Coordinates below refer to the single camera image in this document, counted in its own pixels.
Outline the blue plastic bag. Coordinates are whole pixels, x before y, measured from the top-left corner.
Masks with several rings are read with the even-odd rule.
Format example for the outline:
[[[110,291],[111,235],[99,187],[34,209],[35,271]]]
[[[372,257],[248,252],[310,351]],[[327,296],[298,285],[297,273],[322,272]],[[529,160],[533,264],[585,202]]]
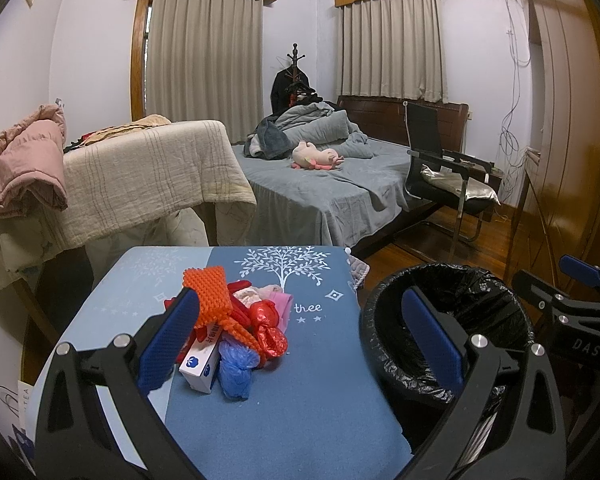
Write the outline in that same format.
[[[219,380],[224,396],[235,401],[247,400],[252,370],[260,364],[260,356],[232,338],[220,342],[219,354]]]

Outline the wooden wardrobe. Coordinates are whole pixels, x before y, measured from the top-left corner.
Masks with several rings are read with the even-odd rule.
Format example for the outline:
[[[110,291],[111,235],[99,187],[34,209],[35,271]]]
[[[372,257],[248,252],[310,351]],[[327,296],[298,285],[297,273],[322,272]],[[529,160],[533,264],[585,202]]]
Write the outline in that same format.
[[[594,0],[524,0],[544,75],[540,143],[524,161],[506,278],[520,269],[574,294],[564,255],[600,266],[600,10]]]

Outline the orange bubble mesh pouch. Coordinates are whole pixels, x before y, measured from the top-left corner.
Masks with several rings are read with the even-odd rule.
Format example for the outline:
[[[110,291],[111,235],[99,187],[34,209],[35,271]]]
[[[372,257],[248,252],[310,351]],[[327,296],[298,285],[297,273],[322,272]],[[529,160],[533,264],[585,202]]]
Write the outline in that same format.
[[[183,286],[196,292],[199,304],[197,321],[190,340],[204,340],[209,325],[216,324],[247,348],[257,352],[259,364],[265,362],[260,342],[253,335],[254,324],[248,309],[233,296],[222,266],[187,269]]]

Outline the grey quilted pad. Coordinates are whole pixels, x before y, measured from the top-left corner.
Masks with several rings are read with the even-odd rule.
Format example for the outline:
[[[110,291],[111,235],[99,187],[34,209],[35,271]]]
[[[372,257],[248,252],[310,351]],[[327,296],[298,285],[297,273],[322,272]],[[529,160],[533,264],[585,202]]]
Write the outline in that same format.
[[[370,273],[370,266],[352,254],[347,254],[347,263],[350,266],[352,288],[358,290],[364,286],[367,275]]]

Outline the coat stand with black coat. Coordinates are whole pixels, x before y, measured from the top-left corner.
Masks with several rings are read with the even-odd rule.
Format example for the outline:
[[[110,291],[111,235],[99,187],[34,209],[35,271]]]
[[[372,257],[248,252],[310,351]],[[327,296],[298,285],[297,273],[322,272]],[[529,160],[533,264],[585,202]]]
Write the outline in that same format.
[[[299,54],[298,44],[292,45],[287,54],[290,64],[280,70],[272,84],[270,101],[273,114],[282,114],[295,105],[309,104],[318,99],[316,91],[310,86],[309,78],[298,65],[304,54]]]

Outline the wooden headboard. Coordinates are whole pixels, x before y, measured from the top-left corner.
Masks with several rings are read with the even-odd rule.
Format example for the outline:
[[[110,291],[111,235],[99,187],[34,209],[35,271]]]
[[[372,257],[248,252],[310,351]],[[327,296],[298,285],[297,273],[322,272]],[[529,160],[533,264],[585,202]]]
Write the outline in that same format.
[[[470,115],[467,104],[431,103],[424,100],[408,100],[407,103],[436,111],[442,148],[456,152],[464,148],[466,122]],[[340,96],[337,105],[344,108],[350,121],[355,122],[368,136],[397,144],[408,144],[401,99],[383,96]]]

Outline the dark grey garment on bed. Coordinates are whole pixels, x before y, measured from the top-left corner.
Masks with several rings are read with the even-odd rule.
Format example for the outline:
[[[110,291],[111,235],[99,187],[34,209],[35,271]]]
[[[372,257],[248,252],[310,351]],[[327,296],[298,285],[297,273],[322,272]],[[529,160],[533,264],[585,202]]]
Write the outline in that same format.
[[[269,117],[263,118],[244,145],[244,155],[265,160],[282,159],[291,152],[291,143],[286,134]]]

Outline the beige quilt over rack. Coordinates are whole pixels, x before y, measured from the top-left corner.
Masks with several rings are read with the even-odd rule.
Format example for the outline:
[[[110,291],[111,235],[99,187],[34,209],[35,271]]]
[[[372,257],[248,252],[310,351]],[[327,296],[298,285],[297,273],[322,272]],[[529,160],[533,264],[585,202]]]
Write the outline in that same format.
[[[64,158],[68,206],[46,218],[56,246],[91,240],[196,210],[213,245],[245,244],[257,200],[222,122],[195,120],[134,131]]]

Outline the white blue carton box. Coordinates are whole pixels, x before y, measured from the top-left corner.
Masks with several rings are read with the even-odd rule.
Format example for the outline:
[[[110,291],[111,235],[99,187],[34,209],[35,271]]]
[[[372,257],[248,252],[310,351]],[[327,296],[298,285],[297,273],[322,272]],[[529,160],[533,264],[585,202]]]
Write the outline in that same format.
[[[194,334],[194,340],[178,368],[189,387],[200,393],[210,393],[212,390],[220,360],[221,335],[222,328],[218,323],[208,325],[204,337]]]

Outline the beige curtain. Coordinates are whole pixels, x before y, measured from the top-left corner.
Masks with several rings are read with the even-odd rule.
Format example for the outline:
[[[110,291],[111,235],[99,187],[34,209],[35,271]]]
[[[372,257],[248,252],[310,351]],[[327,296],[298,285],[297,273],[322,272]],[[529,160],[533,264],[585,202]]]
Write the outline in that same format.
[[[244,142],[263,118],[262,38],[263,0],[152,0],[146,112]]]
[[[362,0],[339,11],[340,96],[445,102],[441,0]]]

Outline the bed with grey sheet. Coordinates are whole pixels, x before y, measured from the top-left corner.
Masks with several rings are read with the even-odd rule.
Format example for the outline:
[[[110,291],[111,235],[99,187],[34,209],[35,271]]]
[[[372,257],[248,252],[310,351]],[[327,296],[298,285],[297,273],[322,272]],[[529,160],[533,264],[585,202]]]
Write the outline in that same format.
[[[436,210],[431,200],[405,191],[407,147],[370,139],[374,156],[348,158],[335,170],[291,167],[289,159],[264,160],[233,150],[256,196],[246,243],[251,246],[353,247],[401,214],[416,221]]]

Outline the black office chair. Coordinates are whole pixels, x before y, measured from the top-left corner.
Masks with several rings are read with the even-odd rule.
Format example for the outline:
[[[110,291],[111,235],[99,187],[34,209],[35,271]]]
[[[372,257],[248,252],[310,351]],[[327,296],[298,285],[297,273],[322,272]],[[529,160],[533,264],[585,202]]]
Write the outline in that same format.
[[[420,170],[422,166],[427,165],[434,171],[457,172],[464,181],[473,177],[490,185],[494,165],[492,162],[486,162],[474,156],[442,148],[438,118],[436,111],[432,108],[408,104],[407,101],[403,103],[403,106],[408,154],[411,159],[410,171],[405,181],[405,191],[408,195],[420,200],[429,200],[437,207],[445,206],[455,210],[454,226],[451,229],[438,227],[440,231],[449,234],[452,238],[449,257],[454,258],[458,244],[468,245],[477,239],[477,235],[481,231],[484,212],[497,203],[490,200],[466,200],[466,185],[463,185],[460,197],[439,190],[424,180],[420,175]]]

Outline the silver seat cushion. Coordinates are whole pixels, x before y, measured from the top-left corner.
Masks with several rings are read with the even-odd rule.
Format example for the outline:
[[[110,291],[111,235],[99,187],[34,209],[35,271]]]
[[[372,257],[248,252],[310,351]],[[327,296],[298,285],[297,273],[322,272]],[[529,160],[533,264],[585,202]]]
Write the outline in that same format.
[[[422,166],[420,175],[428,184],[439,190],[450,192],[456,197],[460,197],[463,185],[466,185],[466,200],[490,200],[497,204],[500,202],[498,200],[498,193],[490,185],[480,182],[473,177],[469,177],[467,181],[464,181],[462,176],[457,172],[434,171],[427,165]]]

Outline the red plastic bag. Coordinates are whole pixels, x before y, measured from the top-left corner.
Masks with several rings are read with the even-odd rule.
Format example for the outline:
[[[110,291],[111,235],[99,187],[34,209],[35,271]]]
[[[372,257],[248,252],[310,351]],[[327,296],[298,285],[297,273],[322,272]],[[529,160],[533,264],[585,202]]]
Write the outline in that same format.
[[[249,311],[254,324],[253,335],[260,342],[267,360],[280,358],[288,350],[285,333],[277,328],[279,316],[272,301],[261,299],[257,286],[248,281],[237,281],[228,284],[230,292]]]

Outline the left beige curtain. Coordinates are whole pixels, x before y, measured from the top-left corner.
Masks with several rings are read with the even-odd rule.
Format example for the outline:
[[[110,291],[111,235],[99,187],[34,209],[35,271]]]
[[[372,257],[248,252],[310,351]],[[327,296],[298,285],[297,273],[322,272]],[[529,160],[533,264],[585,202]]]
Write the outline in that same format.
[[[263,118],[262,38],[263,0],[152,0],[146,112],[244,142]]]

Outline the pink plush toy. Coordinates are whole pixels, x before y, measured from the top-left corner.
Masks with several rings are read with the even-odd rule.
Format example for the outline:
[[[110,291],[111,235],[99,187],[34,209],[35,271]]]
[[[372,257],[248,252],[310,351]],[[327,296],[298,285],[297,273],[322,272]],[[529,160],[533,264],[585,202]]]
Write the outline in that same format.
[[[343,157],[333,148],[319,150],[306,141],[299,142],[292,150],[291,158],[291,167],[294,169],[333,170],[343,163]]]

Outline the black bin with liner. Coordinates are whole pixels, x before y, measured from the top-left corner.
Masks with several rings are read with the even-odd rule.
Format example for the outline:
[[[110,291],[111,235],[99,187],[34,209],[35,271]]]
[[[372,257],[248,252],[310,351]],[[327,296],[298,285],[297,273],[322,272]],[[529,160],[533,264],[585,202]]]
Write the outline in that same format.
[[[486,269],[411,266],[385,278],[367,299],[360,319],[364,356],[413,450],[462,392],[466,344],[474,335],[513,351],[533,341],[524,308]]]

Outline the pink padded jacket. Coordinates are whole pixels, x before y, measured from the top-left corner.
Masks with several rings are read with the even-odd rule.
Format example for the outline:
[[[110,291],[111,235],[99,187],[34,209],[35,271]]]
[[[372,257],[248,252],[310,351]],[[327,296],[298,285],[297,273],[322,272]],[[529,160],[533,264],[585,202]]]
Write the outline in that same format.
[[[67,208],[65,142],[57,104],[41,105],[0,132],[0,220],[24,217],[37,206]]]

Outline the right beige curtain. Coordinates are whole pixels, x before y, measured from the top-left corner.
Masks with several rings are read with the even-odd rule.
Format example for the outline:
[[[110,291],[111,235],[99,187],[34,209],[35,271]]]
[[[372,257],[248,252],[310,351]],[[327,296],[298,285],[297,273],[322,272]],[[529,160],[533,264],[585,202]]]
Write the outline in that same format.
[[[362,0],[339,11],[340,96],[445,102],[441,0]]]

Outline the grey duvet pile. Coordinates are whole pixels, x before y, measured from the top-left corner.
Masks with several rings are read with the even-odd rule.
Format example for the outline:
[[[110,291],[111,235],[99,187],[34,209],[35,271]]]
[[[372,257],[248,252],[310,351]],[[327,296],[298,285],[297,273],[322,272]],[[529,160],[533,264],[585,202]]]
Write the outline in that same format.
[[[344,158],[374,157],[368,137],[350,121],[347,111],[335,110],[325,102],[293,106],[276,119],[274,126],[286,134],[292,148],[306,141],[319,150],[332,148]]]

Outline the blue tree-print table cloth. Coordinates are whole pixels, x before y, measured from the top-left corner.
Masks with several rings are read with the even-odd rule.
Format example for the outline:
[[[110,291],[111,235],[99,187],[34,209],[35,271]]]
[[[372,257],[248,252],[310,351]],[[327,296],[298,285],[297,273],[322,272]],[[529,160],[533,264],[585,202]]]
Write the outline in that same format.
[[[189,387],[178,368],[150,393],[166,429],[200,471],[198,479],[392,479],[412,451],[368,368],[358,336],[360,308],[347,254],[337,247],[285,247],[283,270],[268,247],[137,247],[87,297],[61,342],[79,350],[135,334],[170,307],[187,269],[222,266],[227,284],[279,285],[294,298],[288,350],[252,370],[247,400]],[[35,383],[34,432],[50,360]]]

